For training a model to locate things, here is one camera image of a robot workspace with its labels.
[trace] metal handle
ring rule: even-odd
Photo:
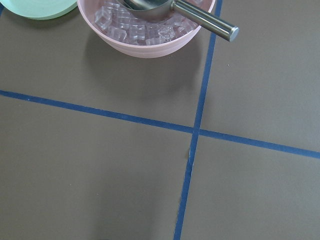
[[[174,11],[179,12],[188,19],[229,42],[232,42],[238,35],[239,28],[237,26],[234,26],[184,0],[174,0],[172,2],[172,8]]]

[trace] blue grid line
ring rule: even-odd
[[[102,110],[102,109],[93,108],[89,106],[82,106],[82,105],[67,103],[63,101],[52,100],[48,98],[30,96],[26,94],[21,94],[21,93],[16,93],[11,91],[3,91],[3,90],[0,90],[0,95],[13,98],[13,99],[25,100],[33,103],[44,104],[44,105],[54,106],[58,108],[99,115],[99,116],[108,117],[108,118],[114,118],[114,119],[120,119],[120,120],[125,120],[125,121],[139,123],[139,124],[151,125],[159,128],[176,130],[176,131],[189,133],[189,134],[193,132],[193,128],[190,126],[184,126],[184,125],[169,123],[165,121],[152,120],[144,117],[127,115],[127,114],[118,113],[114,111]]]
[[[289,154],[302,155],[305,157],[320,159],[320,152],[317,152],[317,151],[311,151],[311,150],[276,144],[276,143],[267,142],[267,141],[254,140],[251,138],[234,136],[226,133],[208,131],[203,129],[200,130],[200,135],[214,138],[214,139],[220,139],[220,140],[225,140],[229,142],[255,146],[263,149],[270,149],[270,150],[275,150],[279,152],[285,152]]]
[[[5,6],[3,6],[3,5],[1,4],[1,2],[0,2],[0,16],[1,16],[2,11],[4,10],[4,8],[5,8]]]
[[[218,0],[216,3],[214,15],[218,17],[220,16],[220,13],[221,13],[222,2],[223,0]],[[176,225],[174,229],[173,240],[181,239],[182,228],[184,224],[188,195],[189,195],[189,188],[191,183],[191,176],[192,176],[193,165],[194,165],[195,156],[196,156],[198,138],[200,134],[201,120],[202,120],[202,115],[204,111],[207,88],[209,83],[210,70],[211,70],[212,60],[214,57],[215,45],[216,45],[216,35],[212,33],[210,36],[210,42],[209,42],[209,47],[208,47],[208,52],[206,56],[203,77],[202,77],[201,90],[200,90],[198,105],[197,105],[195,119],[194,119],[193,132],[192,132],[192,137],[190,142],[189,158],[186,164],[186,169],[184,174],[184,181],[182,185],[181,199],[180,199],[180,204],[178,209]]]

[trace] metal scoop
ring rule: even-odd
[[[232,42],[239,32],[237,26],[184,0],[118,0],[118,2],[136,17],[150,22],[164,20],[172,12],[178,12],[229,42]]]

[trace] light green lid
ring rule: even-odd
[[[77,6],[76,0],[0,0],[0,2],[13,13],[36,20],[60,17]]]

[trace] pink bowl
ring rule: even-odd
[[[203,0],[203,9],[211,12],[216,0]],[[170,42],[158,45],[131,45],[116,41],[102,32],[100,32],[93,24],[95,12],[98,9],[99,0],[77,0],[78,8],[86,23],[98,34],[106,43],[121,53],[137,57],[137,58],[158,58],[163,57],[179,50],[186,45],[199,32],[201,26],[188,32],[187,34],[172,40]]]

